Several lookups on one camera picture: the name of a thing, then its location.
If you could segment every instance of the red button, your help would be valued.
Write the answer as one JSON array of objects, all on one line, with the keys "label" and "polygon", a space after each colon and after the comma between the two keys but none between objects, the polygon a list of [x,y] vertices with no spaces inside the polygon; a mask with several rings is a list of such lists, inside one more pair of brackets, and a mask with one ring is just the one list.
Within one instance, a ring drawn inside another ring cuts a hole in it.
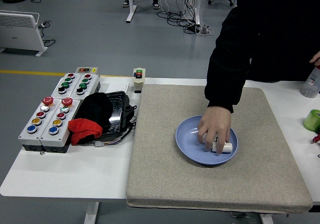
[{"label": "red button", "polygon": [[66,114],[60,112],[58,115],[56,115],[56,117],[57,117],[58,119],[60,119],[60,120],[63,120],[63,119],[66,118]]},{"label": "red button", "polygon": [[44,118],[46,116],[46,113],[44,111],[39,111],[37,114],[36,114],[36,117],[37,118]]},{"label": "red button", "polygon": [[71,79],[75,78],[75,74],[69,73],[69,74],[68,74],[68,78],[71,78]]},{"label": "red button", "polygon": [[42,99],[42,103],[47,106],[50,106],[52,103],[54,103],[54,98],[52,96],[47,96]]},{"label": "red button", "polygon": [[91,75],[90,74],[84,75],[84,77],[89,79],[89,80],[91,79]]},{"label": "red button", "polygon": [[65,106],[65,107],[70,107],[72,105],[72,98],[71,97],[66,97],[62,100],[62,104]]}]

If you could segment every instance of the blue plate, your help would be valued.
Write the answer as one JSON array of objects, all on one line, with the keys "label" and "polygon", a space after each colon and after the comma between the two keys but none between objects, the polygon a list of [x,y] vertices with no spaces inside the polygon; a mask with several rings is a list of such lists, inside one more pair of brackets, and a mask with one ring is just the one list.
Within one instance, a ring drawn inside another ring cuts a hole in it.
[{"label": "blue plate", "polygon": [[230,130],[231,153],[217,155],[214,152],[206,151],[205,145],[200,144],[197,138],[197,127],[201,118],[201,115],[190,117],[178,126],[175,140],[180,150],[191,160],[204,165],[219,165],[230,160],[238,150],[238,138],[235,132]]}]

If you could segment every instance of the red cloth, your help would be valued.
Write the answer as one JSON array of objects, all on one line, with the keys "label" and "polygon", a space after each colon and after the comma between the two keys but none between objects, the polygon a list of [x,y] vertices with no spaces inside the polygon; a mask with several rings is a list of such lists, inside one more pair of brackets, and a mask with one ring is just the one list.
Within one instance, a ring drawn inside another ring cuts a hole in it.
[{"label": "red cloth", "polygon": [[96,122],[84,118],[70,120],[68,123],[69,131],[73,132],[71,136],[71,145],[75,146],[78,142],[89,135],[98,138],[102,134],[102,127]]}]

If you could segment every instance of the sneaker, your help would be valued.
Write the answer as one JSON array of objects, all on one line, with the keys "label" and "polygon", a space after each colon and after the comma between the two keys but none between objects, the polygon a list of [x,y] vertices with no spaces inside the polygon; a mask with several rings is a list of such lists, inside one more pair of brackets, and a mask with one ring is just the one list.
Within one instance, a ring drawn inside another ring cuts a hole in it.
[{"label": "sneaker", "polygon": [[122,4],[122,6],[123,6],[124,8],[128,8],[128,7],[130,6],[129,0],[125,0],[124,3]]},{"label": "sneaker", "polygon": [[160,8],[160,5],[159,5],[158,1],[159,0],[153,0],[153,3],[152,3],[153,9],[159,9]]}]

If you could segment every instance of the desk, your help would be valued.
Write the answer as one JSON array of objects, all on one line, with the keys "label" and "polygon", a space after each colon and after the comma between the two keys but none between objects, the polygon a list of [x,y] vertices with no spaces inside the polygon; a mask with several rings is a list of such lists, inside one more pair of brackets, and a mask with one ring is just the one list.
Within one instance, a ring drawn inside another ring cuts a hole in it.
[{"label": "desk", "polygon": [[[195,24],[197,26],[200,26],[200,5],[201,5],[201,0],[197,0],[197,5],[196,8],[194,9],[195,12]],[[137,5],[134,5],[133,0],[129,0],[129,15],[126,19],[127,23],[131,23],[132,18],[134,17],[134,14],[136,12],[137,9]]]},{"label": "desk", "polygon": [[[138,115],[140,94],[134,93],[131,77],[101,77],[100,81],[101,91],[106,90],[109,83],[129,83],[127,95],[130,104],[137,105],[135,115]],[[206,80],[146,78],[145,83],[205,86]],[[302,126],[310,110],[319,108],[320,96],[312,99],[302,96],[299,91],[301,85],[302,82],[247,81],[245,87],[261,88],[264,91],[309,189],[313,204],[320,205],[320,145],[312,144],[316,134]],[[95,208],[98,208],[97,202],[126,199],[134,133],[132,131],[117,145],[70,146],[65,154],[40,155],[39,152],[22,148],[0,187],[0,194],[8,198],[94,202]],[[93,213],[94,208],[88,215],[94,216]]]}]

